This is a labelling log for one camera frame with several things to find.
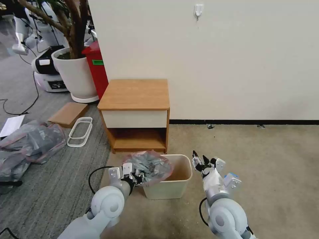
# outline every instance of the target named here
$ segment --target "carpet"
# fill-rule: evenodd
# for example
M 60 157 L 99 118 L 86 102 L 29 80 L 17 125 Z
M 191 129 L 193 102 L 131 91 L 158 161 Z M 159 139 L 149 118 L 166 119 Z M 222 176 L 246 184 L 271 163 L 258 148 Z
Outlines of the carpet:
M 222 175 L 233 172 L 242 180 L 233 198 L 245 210 L 257 238 L 319 238 L 319 126 L 265 127 L 170 125 L 167 153 L 191 159 L 196 150 L 200 157 L 226 161 Z M 107 165 L 118 166 L 124 155 L 110 154 Z M 106 185 L 107 173 L 101 187 Z M 101 238 L 217 239 L 199 216 L 203 198 L 203 179 L 195 170 L 180 199 L 149 200 L 142 188 L 135 188 L 120 222 L 106 228 Z M 207 219 L 204 206 L 202 211 Z
M 32 68 L 18 55 L 0 56 L 0 99 L 8 98 L 5 107 L 12 113 L 21 113 L 36 98 Z M 31 62 L 32 53 L 24 56 Z M 67 102 L 72 102 L 70 93 L 49 93 L 39 89 L 39 99 L 28 110 L 24 123 L 37 119 L 46 121 Z M 0 128 L 8 117 L 0 101 Z M 26 238 L 57 238 L 75 218 L 88 208 L 92 193 L 88 187 L 88 175 L 107 162 L 110 147 L 102 128 L 97 104 L 89 105 L 85 116 L 93 118 L 93 128 L 85 146 L 65 146 L 42 165 L 32 164 L 24 174 L 23 185 L 0 196 L 0 231 L 9 227 L 16 236 Z M 85 133 L 80 127 L 79 135 Z M 92 187 L 100 185 L 102 172 L 92 176 Z M 12 238 L 8 233 L 1 239 Z

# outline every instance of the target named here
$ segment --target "white trash bin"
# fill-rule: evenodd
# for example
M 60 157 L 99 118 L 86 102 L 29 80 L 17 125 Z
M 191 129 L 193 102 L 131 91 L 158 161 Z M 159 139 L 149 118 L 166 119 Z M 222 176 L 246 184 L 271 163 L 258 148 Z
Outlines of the white trash bin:
M 173 165 L 174 170 L 166 180 L 144 187 L 148 199 L 178 199 L 186 190 L 188 181 L 193 176 L 192 166 L 187 156 L 182 154 L 166 154 L 166 157 Z

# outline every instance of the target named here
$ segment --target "plastic bag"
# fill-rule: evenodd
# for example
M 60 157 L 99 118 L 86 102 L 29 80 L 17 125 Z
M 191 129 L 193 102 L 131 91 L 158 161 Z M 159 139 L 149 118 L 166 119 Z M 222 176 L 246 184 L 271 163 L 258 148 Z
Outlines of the plastic bag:
M 159 153 L 152 151 L 141 151 L 129 154 L 125 157 L 124 163 L 132 163 L 135 173 L 143 174 L 142 186 L 150 186 L 168 178 L 174 169 L 169 160 Z
M 65 134 L 58 124 L 33 120 L 22 125 L 0 142 L 0 150 L 18 151 L 32 163 L 45 163 L 65 145 Z
M 30 163 L 47 162 L 65 146 L 65 141 L 59 125 L 48 126 L 35 120 L 0 141 L 0 194 L 12 188 L 12 182 L 20 180 Z

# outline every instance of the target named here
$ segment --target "potted plant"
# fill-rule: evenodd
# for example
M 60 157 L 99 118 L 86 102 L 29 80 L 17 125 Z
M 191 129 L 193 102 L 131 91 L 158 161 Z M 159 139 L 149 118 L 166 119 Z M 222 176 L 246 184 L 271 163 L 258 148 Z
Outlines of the potted plant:
M 55 51 L 51 56 L 56 70 L 60 73 L 72 99 L 80 103 L 98 100 L 96 88 L 85 55 L 84 35 L 88 20 L 87 0 L 18 0 L 22 6 L 42 18 L 43 21 L 61 31 L 69 46 Z M 59 22 L 54 21 L 42 8 L 50 5 Z

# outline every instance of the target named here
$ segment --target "white robot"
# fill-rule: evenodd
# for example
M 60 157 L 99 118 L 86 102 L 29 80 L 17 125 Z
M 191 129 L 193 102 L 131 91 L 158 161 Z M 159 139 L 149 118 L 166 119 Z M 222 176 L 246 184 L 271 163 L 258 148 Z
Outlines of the white robot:
M 14 2 L 14 20 L 18 43 L 12 46 L 12 50 L 19 55 L 28 55 L 30 49 L 35 46 L 38 48 L 39 41 L 44 40 L 49 48 L 40 52 L 39 56 L 35 56 L 36 58 L 31 63 L 35 80 L 45 91 L 67 91 L 51 58 L 53 52 L 68 47 L 63 33 L 45 23 L 42 18 L 30 12 L 27 8 L 23 8 L 16 0 Z M 43 2 L 41 8 L 54 21 L 58 22 L 57 16 L 48 3 Z M 96 32 L 91 27 L 87 27 L 86 32 L 92 36 L 86 42 L 86 45 L 90 45 L 94 39 L 97 39 Z
M 228 174 L 224 179 L 219 172 L 225 162 L 221 159 L 200 159 L 193 151 L 193 165 L 203 176 L 208 223 L 200 216 L 210 230 L 222 239 L 256 239 L 247 224 L 243 208 L 230 197 L 230 192 L 241 181 L 237 176 Z M 125 200 L 135 185 L 143 183 L 143 173 L 135 170 L 131 163 L 124 163 L 122 168 L 110 168 L 110 186 L 98 190 L 93 196 L 91 210 L 72 221 L 58 239 L 98 239 L 106 227 L 119 222 Z

